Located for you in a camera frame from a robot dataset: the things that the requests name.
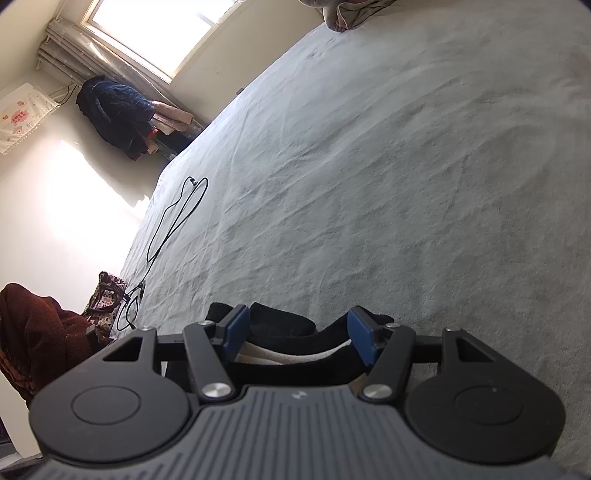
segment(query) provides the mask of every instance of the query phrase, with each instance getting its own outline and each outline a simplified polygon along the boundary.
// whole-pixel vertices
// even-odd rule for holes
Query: black cable
[[[187,182],[190,182],[193,185],[193,190],[191,191],[191,193],[189,194],[189,196],[187,197],[187,199],[183,203],[183,206],[181,207],[181,209],[178,211],[178,214],[175,217],[174,222],[172,223],[172,225],[168,229],[168,232],[164,236],[164,239],[160,243],[160,246],[156,249],[156,252],[152,256],[150,256],[150,250],[152,248],[152,245],[153,245],[154,241],[156,240],[156,236],[158,235],[158,231],[160,231],[160,227],[162,226],[162,222],[164,222],[164,217],[166,216],[166,213],[171,208],[176,207],[180,203],[180,201],[183,199],[184,189],[187,186]],[[189,211],[189,213],[187,215],[185,215],[182,218],[182,220],[179,222],[178,220],[181,218],[181,215],[183,214],[185,208],[187,207],[187,204],[189,203],[189,201],[191,200],[191,198],[193,197],[193,195],[195,194],[195,192],[199,189],[199,187],[201,186],[202,183],[205,183],[205,188],[203,189],[203,191],[201,193],[201,196],[199,197],[199,200],[197,201],[197,203],[195,204],[195,206],[193,206],[193,208]],[[146,264],[148,265],[148,269],[146,270],[146,273],[144,274],[143,278],[139,281],[139,283],[134,288],[132,288],[129,291],[129,293],[125,293],[124,298],[122,300],[121,307],[119,309],[119,312],[117,313],[117,325],[116,325],[116,328],[117,328],[117,331],[118,332],[122,332],[123,330],[125,330],[126,328],[129,328],[129,327],[131,327],[132,329],[135,329],[134,322],[135,322],[135,319],[138,316],[139,301],[144,296],[145,279],[146,279],[146,277],[150,273],[150,270],[152,270],[152,266],[154,265],[155,260],[160,255],[160,252],[162,251],[162,248],[164,247],[164,245],[166,244],[166,242],[170,239],[170,237],[173,235],[173,233],[176,232],[189,219],[189,217],[194,213],[194,211],[197,210],[197,207],[199,206],[199,204],[201,204],[201,201],[203,200],[203,197],[205,196],[205,192],[207,191],[207,188],[208,187],[209,187],[209,180],[207,179],[207,177],[203,177],[198,182],[195,181],[195,179],[193,177],[187,177],[185,179],[185,181],[183,182],[183,187],[181,188],[181,195],[178,197],[178,200],[176,202],[172,203],[171,205],[167,206],[164,209],[164,211],[162,213],[162,217],[160,217],[160,222],[158,223],[158,226],[156,228],[156,231],[154,232],[154,234],[152,236],[152,240],[150,240],[150,244],[148,245],[148,251],[146,252]],[[139,291],[139,295],[135,296],[132,299],[132,296],[137,291]],[[132,305],[135,305],[135,316],[130,321],[129,320],[129,308]],[[119,327],[119,321],[121,319],[121,312],[122,311],[125,311],[125,321],[127,323],[127,325],[125,325],[123,328]]]
[[[70,91],[70,85],[68,85],[68,91],[66,92],[66,96],[61,100],[61,102],[56,102],[58,105],[65,105],[67,103],[67,101],[71,98],[72,94],[74,94],[74,92],[76,91],[76,85],[74,85],[74,88],[72,89],[72,91]]]

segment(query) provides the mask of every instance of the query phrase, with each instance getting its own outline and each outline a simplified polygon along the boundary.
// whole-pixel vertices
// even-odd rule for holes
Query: floral bag
[[[92,323],[97,330],[108,337],[121,308],[121,301],[125,297],[127,283],[119,277],[107,272],[99,274],[99,284],[96,287],[82,316]]]

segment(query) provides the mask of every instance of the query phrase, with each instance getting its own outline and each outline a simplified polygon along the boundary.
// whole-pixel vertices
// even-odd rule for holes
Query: circular pad
[[[456,397],[460,414],[480,425],[503,425],[515,420],[523,410],[521,399],[503,388],[472,387]]]
[[[139,396],[129,388],[96,387],[76,396],[72,410],[86,423],[114,425],[134,416],[140,405]]]
[[[185,425],[189,401],[172,381],[139,362],[87,362],[31,404],[43,453],[87,465],[123,462],[164,446]]]
[[[554,392],[508,362],[459,362],[411,390],[405,413],[425,442],[483,465],[551,454],[566,416]]]

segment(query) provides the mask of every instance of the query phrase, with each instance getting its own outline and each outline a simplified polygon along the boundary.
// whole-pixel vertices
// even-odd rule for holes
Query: ribbed gray surface
[[[334,387],[251,388],[237,403],[204,409],[181,442],[142,465],[84,471],[51,461],[33,479],[566,479],[562,474],[547,459],[507,468],[450,459],[418,440],[393,408]]]

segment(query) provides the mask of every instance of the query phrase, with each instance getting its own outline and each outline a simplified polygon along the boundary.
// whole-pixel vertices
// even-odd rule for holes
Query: window frame
[[[222,17],[218,20],[218,23],[215,23],[202,15],[201,13],[197,13],[199,18],[203,20],[205,23],[210,25],[210,29],[207,33],[201,37],[201,39],[197,42],[196,45],[193,46],[191,51],[187,54],[187,56],[183,59],[183,61],[178,65],[176,70],[172,75],[167,74],[160,70],[156,65],[152,64],[120,41],[116,39],[116,37],[106,31],[101,25],[94,22],[93,17],[96,11],[99,9],[100,5],[103,3],[104,0],[92,0],[84,17],[80,21],[80,26],[86,29],[91,35],[97,39],[101,43],[105,43],[106,46],[113,50],[116,54],[120,55],[122,58],[130,62],[133,66],[140,69],[144,74],[148,75],[152,80],[156,80],[157,82],[164,82],[165,86],[169,86],[177,74],[183,69],[183,67],[187,64],[187,62],[194,56],[197,50],[212,36],[212,34],[216,33],[220,30],[222,24],[227,20],[227,18],[232,15],[239,7],[248,4],[249,2],[245,0],[232,0],[234,4],[228,9],[226,13],[222,15]]]

